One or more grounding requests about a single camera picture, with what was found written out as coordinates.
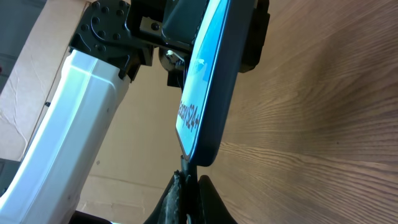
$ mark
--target white bar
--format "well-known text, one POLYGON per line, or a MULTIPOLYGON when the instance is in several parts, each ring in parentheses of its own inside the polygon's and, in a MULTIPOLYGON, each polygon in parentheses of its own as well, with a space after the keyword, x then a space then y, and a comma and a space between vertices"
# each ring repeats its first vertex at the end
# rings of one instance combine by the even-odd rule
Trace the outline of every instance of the white bar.
POLYGON ((0 198, 0 223, 68 223, 129 79, 74 50, 50 108, 14 180, 0 198))

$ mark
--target wood grain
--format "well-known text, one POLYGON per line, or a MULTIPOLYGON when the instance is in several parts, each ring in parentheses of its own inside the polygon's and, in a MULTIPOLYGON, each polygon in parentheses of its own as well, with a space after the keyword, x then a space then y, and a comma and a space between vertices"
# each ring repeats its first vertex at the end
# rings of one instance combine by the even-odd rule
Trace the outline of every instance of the wood grain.
POLYGON ((398 3, 271 1, 211 176, 240 223, 398 223, 398 3))

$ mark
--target cardboard box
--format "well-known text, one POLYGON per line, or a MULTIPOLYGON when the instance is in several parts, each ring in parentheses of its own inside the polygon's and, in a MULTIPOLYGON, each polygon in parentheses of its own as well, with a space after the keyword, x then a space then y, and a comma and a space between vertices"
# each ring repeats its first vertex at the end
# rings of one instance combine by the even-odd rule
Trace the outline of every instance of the cardboard box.
MULTIPOLYGON (((0 96, 0 157, 20 161, 57 89, 67 45, 89 2, 47 1, 0 96)), ((175 120, 181 90, 167 86, 154 53, 119 106, 81 193, 78 209, 120 223, 153 211, 181 148, 175 120)))

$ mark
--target black metal bracket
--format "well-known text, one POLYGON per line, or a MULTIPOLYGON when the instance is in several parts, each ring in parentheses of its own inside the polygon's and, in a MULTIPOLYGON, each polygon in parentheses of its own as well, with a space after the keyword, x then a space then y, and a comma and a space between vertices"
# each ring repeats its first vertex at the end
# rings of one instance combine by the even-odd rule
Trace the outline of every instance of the black metal bracket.
MULTIPOLYGON (((162 66, 168 71, 168 86, 183 89, 189 61, 208 0, 99 0, 84 12, 70 41, 79 50, 120 69, 134 81, 141 65, 152 66, 159 47, 162 66)), ((239 72, 259 63, 266 38, 268 0, 259 0, 239 72)))

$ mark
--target cardboard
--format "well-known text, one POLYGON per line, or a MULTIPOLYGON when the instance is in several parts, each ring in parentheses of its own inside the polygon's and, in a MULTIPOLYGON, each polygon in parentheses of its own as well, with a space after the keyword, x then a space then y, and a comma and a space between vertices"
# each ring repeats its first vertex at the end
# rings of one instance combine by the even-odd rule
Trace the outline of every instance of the cardboard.
POLYGON ((116 223, 143 223, 152 213, 163 191, 90 175, 77 210, 116 223))
POLYGON ((0 95, 0 158, 20 161, 84 1, 47 1, 0 95))

